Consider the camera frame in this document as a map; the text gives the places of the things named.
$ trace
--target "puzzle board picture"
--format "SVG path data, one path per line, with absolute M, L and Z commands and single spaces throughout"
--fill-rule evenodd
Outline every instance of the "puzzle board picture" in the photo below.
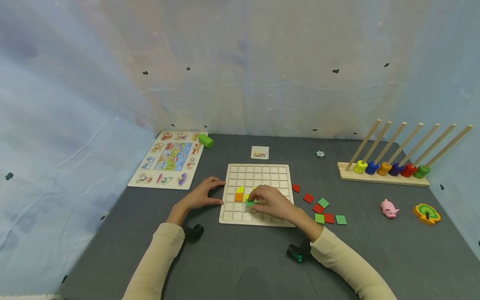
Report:
M 265 146 L 252 146 L 252 153 L 250 158 L 252 159 L 268 159 L 268 152 L 270 147 Z
M 188 190 L 204 146 L 198 136 L 208 132 L 161 132 L 128 186 Z
M 223 191 L 224 203 L 220 207 L 219 223 L 295 227 L 285 220 L 257 213 L 246 206 L 250 193 L 261 184 L 278 189 L 294 203 L 288 165 L 229 164 L 225 181 L 227 183 Z M 265 204 L 263 199 L 255 200 L 255 203 Z

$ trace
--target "hand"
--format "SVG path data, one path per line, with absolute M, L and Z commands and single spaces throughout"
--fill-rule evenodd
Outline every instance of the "hand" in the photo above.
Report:
M 221 185 L 225 185 L 225 181 L 221 181 L 217 177 L 211 176 L 203 180 L 193 191 L 173 206 L 165 222 L 180 226 L 190 210 L 206 205 L 222 205 L 222 200 L 208 197 L 210 190 Z
M 278 219 L 291 222 L 296 214 L 298 208 L 292 204 L 284 195 L 282 195 L 276 188 L 268 185 L 259 185 L 250 193 L 248 200 L 265 199 L 266 204 L 254 204 L 251 206 L 256 212 L 264 213 Z

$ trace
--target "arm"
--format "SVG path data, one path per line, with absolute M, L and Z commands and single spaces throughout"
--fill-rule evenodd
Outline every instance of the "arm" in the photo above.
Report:
M 209 198 L 208 192 L 224 184 L 218 178 L 209 177 L 173 206 L 165 223 L 153 234 L 122 300 L 160 300 L 168 270 L 185 239 L 181 225 L 186 215 L 194 208 L 223 204 L 220 199 Z
M 277 189 L 259 186 L 250 194 L 249 200 L 258 198 L 264 198 L 267 204 L 255 204 L 252 209 L 289 221 L 301 229 L 312 242 L 312 256 L 339 274 L 360 299 L 396 300 L 387 283 L 368 262 L 327 228 L 315 223 Z

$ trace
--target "fabric wall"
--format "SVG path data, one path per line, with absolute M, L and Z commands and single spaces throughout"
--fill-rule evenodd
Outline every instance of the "fabric wall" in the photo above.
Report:
M 0 168 L 14 177 L 1 189 L 0 295 L 56 290 L 153 132 L 343 139 L 376 118 L 475 125 L 479 5 L 2 2 Z M 472 247 L 475 141 L 474 129 L 431 176 Z

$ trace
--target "beige sleeve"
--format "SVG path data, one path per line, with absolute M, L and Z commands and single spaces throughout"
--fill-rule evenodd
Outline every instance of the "beige sleeve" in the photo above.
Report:
M 360 299 L 396 300 L 380 274 L 327 228 L 311 246 L 313 257 L 339 274 Z
M 159 300 L 170 265 L 184 239 L 182 227 L 171 223 L 160 224 L 122 299 Z

